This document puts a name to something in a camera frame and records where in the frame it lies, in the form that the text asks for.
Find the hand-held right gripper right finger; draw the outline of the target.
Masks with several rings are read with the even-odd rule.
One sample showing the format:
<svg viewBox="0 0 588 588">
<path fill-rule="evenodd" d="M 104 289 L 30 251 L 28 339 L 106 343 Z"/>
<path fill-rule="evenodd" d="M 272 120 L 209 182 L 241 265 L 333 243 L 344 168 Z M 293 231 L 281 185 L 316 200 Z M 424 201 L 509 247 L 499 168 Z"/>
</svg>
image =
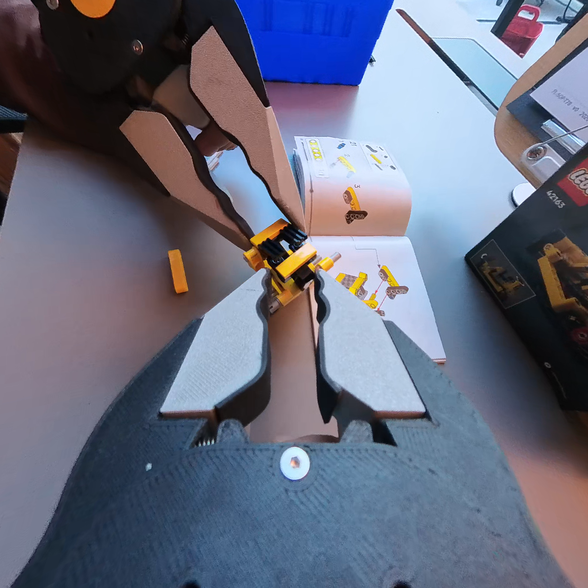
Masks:
<svg viewBox="0 0 588 588">
<path fill-rule="evenodd" d="M 425 406 L 385 322 L 317 270 L 317 397 L 325 423 L 420 418 Z"/>
</svg>

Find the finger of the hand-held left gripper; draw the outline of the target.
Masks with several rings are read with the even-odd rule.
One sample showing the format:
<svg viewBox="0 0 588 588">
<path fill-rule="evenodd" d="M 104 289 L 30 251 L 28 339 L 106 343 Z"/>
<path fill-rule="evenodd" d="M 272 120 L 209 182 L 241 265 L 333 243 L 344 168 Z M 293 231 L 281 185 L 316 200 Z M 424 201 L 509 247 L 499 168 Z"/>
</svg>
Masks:
<svg viewBox="0 0 588 588">
<path fill-rule="evenodd" d="M 251 227 L 217 186 L 205 156 L 177 117 L 160 105 L 140 108 L 120 129 L 171 196 L 234 245 L 250 248 Z"/>
<path fill-rule="evenodd" d="M 189 87 L 225 136 L 240 147 L 277 208 L 306 232 L 299 191 L 275 113 L 262 104 L 213 25 L 192 46 Z"/>
</svg>

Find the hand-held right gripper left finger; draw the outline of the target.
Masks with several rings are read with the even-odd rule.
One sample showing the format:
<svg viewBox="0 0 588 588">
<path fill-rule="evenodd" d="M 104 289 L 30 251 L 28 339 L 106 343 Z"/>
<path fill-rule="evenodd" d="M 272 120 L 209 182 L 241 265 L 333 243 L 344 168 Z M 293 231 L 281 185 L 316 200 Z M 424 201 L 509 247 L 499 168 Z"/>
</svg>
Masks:
<svg viewBox="0 0 588 588">
<path fill-rule="evenodd" d="M 270 399 L 268 290 L 262 269 L 207 312 L 160 408 L 163 417 L 252 423 Z"/>
</svg>

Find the yellow black lego model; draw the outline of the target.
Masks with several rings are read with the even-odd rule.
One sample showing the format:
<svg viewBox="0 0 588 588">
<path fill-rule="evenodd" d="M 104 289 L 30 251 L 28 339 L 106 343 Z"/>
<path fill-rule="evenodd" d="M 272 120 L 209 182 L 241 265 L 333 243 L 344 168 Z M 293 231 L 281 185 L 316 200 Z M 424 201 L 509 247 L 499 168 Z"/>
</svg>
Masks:
<svg viewBox="0 0 588 588">
<path fill-rule="evenodd" d="M 244 260 L 255 271 L 268 269 L 271 274 L 269 313 L 290 304 L 313 281 L 316 270 L 330 270 L 341 254 L 321 257 L 305 232 L 279 219 L 250 239 Z"/>
</svg>

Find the person's left forearm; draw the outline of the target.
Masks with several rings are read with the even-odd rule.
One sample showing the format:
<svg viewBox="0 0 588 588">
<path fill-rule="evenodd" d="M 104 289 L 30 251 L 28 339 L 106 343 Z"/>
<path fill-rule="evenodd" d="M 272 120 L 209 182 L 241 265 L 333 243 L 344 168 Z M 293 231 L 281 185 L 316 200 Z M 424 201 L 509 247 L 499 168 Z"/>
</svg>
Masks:
<svg viewBox="0 0 588 588">
<path fill-rule="evenodd" d="M 30 1 L 1 1 L 1 105 L 59 132 L 61 77 Z"/>
</svg>

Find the small yellow lego piece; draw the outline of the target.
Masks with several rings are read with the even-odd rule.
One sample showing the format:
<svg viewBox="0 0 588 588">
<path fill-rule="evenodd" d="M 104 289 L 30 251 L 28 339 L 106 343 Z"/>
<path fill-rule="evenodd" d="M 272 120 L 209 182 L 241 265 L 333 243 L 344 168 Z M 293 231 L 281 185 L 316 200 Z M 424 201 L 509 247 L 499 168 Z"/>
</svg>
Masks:
<svg viewBox="0 0 588 588">
<path fill-rule="evenodd" d="M 188 292 L 187 276 L 179 249 L 168 251 L 168 259 L 172 275 L 172 283 L 177 294 Z"/>
</svg>

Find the lego instruction booklet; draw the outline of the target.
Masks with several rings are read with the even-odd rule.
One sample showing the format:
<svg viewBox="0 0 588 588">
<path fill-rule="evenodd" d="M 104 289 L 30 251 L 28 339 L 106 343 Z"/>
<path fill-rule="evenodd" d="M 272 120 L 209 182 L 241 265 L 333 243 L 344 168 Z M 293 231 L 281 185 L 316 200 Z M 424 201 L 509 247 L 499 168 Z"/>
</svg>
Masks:
<svg viewBox="0 0 588 588">
<path fill-rule="evenodd" d="M 341 254 L 335 280 L 394 322 L 438 364 L 446 353 L 413 246 L 411 190 L 386 146 L 295 136 L 295 176 L 306 229 L 320 256 Z"/>
</svg>

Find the black lego set box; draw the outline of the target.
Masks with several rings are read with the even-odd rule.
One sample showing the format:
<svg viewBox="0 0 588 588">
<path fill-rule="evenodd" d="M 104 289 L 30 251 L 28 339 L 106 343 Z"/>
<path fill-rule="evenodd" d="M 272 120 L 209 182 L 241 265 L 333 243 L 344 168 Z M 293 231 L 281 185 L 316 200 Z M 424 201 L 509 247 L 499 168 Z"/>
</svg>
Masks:
<svg viewBox="0 0 588 588">
<path fill-rule="evenodd" d="M 564 410 L 587 411 L 587 146 L 465 261 L 546 373 Z"/>
</svg>

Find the person's left hand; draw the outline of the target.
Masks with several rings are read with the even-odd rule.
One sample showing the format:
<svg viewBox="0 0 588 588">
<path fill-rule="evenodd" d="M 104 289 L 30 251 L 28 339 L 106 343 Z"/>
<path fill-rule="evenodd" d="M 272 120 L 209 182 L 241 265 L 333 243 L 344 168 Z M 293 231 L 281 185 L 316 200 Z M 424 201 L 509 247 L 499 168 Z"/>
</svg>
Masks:
<svg viewBox="0 0 588 588">
<path fill-rule="evenodd" d="M 236 145 L 231 142 L 218 127 L 217 123 L 210 121 L 194 139 L 197 149 L 202 155 L 209 157 L 217 152 L 231 151 Z"/>
</svg>

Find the blue plastic bin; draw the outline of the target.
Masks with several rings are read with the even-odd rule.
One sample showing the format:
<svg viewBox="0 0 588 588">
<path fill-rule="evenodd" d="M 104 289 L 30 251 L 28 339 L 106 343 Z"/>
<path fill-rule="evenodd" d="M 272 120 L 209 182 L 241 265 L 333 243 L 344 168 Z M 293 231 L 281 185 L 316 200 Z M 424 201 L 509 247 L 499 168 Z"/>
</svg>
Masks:
<svg viewBox="0 0 588 588">
<path fill-rule="evenodd" d="M 357 86 L 393 1 L 237 1 L 262 77 Z"/>
</svg>

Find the dark glossy panel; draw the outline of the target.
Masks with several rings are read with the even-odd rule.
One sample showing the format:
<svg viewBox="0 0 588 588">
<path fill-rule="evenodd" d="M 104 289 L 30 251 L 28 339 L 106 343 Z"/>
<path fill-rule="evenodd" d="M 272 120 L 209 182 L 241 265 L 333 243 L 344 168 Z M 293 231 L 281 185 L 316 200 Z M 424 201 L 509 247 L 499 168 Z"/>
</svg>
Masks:
<svg viewBox="0 0 588 588">
<path fill-rule="evenodd" d="M 493 112 L 517 81 L 496 58 L 470 38 L 432 38 L 430 48 Z"/>
</svg>

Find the round wooden table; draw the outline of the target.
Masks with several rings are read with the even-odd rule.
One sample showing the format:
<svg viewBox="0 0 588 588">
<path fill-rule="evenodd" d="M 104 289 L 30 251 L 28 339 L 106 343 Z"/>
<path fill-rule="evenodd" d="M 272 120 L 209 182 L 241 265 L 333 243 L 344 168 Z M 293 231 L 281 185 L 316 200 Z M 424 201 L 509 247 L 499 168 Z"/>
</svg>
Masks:
<svg viewBox="0 0 588 588">
<path fill-rule="evenodd" d="M 577 48 L 584 48 L 586 45 L 587 15 L 523 73 L 506 95 L 496 115 L 494 126 L 496 145 L 506 159 L 534 188 L 540 187 L 541 183 L 533 173 L 522 165 L 520 158 L 525 150 L 538 143 L 539 140 L 508 111 L 507 106 L 539 84 L 552 70 L 557 69 L 562 62 L 565 62 Z"/>
</svg>

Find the white metal clamp base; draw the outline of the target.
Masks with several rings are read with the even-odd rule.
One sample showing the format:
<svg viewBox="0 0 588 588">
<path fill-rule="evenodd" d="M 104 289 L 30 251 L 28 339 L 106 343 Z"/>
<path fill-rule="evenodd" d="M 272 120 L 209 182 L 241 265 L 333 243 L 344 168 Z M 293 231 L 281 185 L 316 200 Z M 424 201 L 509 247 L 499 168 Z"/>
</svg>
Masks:
<svg viewBox="0 0 588 588">
<path fill-rule="evenodd" d="M 514 206 L 521 204 L 535 187 L 545 183 L 585 147 L 587 125 L 568 130 L 555 119 L 548 119 L 541 124 L 539 135 L 541 141 L 509 155 L 510 162 L 528 180 L 511 191 Z"/>
</svg>

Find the red plastic basket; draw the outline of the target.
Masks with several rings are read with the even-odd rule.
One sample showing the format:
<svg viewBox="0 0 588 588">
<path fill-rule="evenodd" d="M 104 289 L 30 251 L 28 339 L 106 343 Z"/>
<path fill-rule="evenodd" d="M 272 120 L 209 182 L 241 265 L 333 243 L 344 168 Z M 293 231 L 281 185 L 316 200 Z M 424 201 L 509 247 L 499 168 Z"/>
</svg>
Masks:
<svg viewBox="0 0 588 588">
<path fill-rule="evenodd" d="M 523 58 L 540 37 L 543 23 L 539 22 L 540 7 L 523 4 L 515 13 L 500 40 Z"/>
</svg>

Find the black framed white paper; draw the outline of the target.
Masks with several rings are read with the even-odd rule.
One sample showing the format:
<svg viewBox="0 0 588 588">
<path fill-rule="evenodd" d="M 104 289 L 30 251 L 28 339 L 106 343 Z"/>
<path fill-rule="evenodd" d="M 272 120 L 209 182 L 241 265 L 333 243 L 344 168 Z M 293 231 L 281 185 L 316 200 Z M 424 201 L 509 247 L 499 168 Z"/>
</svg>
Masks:
<svg viewBox="0 0 588 588">
<path fill-rule="evenodd" d="M 564 159 L 587 142 L 587 41 L 576 48 L 507 110 L 531 134 Z"/>
</svg>

